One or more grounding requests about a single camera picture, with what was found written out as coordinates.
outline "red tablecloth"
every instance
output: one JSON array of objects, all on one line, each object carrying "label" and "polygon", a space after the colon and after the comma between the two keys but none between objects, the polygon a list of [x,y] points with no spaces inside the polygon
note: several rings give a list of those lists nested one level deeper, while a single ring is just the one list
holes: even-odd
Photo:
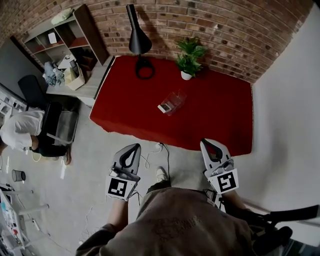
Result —
[{"label": "red tablecloth", "polygon": [[[90,118],[107,132],[200,150],[202,138],[226,145],[232,156],[249,154],[253,136],[251,85],[204,68],[185,81],[173,61],[150,58],[155,75],[135,75],[137,57],[117,57],[96,98]],[[157,106],[181,89],[184,106],[172,116]]]}]

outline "potted plant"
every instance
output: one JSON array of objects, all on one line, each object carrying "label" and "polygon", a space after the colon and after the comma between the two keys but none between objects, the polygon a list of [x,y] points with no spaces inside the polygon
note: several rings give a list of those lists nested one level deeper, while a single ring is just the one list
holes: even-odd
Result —
[{"label": "potted plant", "polygon": [[186,38],[183,41],[177,41],[176,45],[183,52],[178,54],[176,65],[181,71],[181,77],[184,80],[190,80],[192,77],[196,77],[196,72],[202,69],[200,63],[197,62],[197,58],[202,57],[205,54],[206,48],[198,44],[198,38]]}]

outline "white t-shirt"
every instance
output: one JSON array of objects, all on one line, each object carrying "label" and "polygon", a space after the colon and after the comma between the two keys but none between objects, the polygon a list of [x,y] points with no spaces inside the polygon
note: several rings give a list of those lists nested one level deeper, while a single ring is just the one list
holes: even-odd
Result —
[{"label": "white t-shirt", "polygon": [[31,147],[31,135],[40,134],[44,115],[43,110],[32,110],[12,116],[0,129],[2,141],[13,149]]}]

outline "trash can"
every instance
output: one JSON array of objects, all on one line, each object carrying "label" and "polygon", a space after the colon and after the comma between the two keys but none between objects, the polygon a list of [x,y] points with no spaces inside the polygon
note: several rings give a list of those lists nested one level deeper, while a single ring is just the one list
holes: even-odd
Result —
[{"label": "trash can", "polygon": [[14,182],[22,182],[26,180],[26,174],[21,170],[12,170],[12,179]]}]

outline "storage cabinet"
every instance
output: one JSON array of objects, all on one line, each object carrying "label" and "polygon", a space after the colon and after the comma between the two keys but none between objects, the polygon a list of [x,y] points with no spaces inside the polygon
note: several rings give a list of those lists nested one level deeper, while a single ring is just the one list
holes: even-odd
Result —
[{"label": "storage cabinet", "polygon": [[[82,69],[91,71],[96,63],[102,66],[109,56],[85,4],[74,8],[68,19],[56,25],[49,19],[28,33],[24,44],[42,65],[59,63],[67,54],[73,54]],[[50,33],[55,34],[57,43],[50,43]]]}]

